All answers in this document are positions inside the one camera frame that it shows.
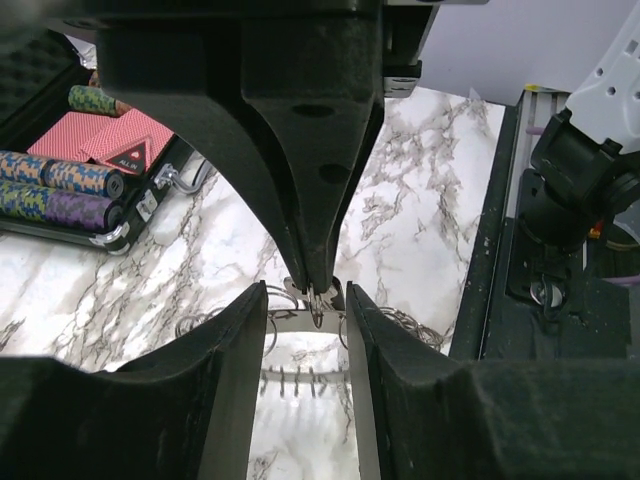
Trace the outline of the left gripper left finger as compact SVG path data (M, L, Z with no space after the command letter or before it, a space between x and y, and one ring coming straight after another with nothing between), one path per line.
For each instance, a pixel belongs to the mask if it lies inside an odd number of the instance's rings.
M5 479L242 479L267 323L263 283L113 372L1 361Z

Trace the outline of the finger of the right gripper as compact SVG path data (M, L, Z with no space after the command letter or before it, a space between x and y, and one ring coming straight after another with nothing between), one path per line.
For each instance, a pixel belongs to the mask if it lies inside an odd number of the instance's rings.
M291 170L273 130L241 95L247 12L241 1L97 1L100 78L213 163L302 285Z

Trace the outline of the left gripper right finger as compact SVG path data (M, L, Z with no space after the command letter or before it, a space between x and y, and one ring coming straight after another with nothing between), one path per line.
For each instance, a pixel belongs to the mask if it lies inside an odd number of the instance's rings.
M453 360L346 288L364 479L635 479L630 360Z

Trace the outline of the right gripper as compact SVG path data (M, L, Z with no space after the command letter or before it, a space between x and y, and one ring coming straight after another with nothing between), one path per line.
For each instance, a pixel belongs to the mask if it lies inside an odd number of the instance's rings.
M383 2L386 98L407 98L422 75L420 59L438 10L486 1ZM338 214L367 135L376 135L384 103L382 4L338 3L329 12L246 20L242 95L266 120L289 164L294 216L304 263L300 287L328 289Z

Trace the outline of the round metal keyring disc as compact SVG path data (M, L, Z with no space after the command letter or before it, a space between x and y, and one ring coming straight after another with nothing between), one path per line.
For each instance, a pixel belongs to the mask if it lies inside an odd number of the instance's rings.
M402 324L386 316L387 307L366 307L363 302L356 301L352 310L337 310L330 308L323 297L318 297L309 300L307 307L302 309L300 304L303 300L284 288L262 284L254 285L251 291L258 295L259 301L276 295L291 301L294 307L270 310L260 304L256 312L256 331L249 335L248 342L244 344L239 338L229 342L231 347L244 347L254 352L227 352L229 362L220 368L216 388L216 399L219 401L250 404L264 394L271 381L282 388L287 384L292 384L295 389L306 385L314 397L321 396L331 385L350 383L357 398L369 396L376 399L384 396L386 384L396 382L401 388L418 386L429 389L439 377L455 368L450 359L412 337ZM405 359L412 360L414 364L396 370L386 368L383 355L387 351L376 343L374 328L380 334L390 335L386 339L389 347L395 340L402 341L406 348ZM288 334L336 338L341 348L348 352L350 365L327 371L314 367L295 371L263 369L261 360L270 355L278 340Z

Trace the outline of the key with black tag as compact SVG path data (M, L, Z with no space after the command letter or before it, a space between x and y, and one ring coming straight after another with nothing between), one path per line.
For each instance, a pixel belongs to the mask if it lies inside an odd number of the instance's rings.
M333 277L328 290L324 293L317 293L313 286L309 286L305 290L300 289L291 277L286 277L283 284L288 293L297 300L301 300L308 307L316 329L323 326L326 312L345 310L343 289L337 277Z

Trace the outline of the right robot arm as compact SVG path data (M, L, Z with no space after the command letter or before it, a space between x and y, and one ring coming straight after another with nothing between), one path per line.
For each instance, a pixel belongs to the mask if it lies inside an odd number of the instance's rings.
M392 81L421 73L434 1L80 1L106 90L208 158L274 239L297 286L331 285L339 230ZM615 43L533 156L546 185L526 215L541 243L571 249L635 195L639 148L627 49Z

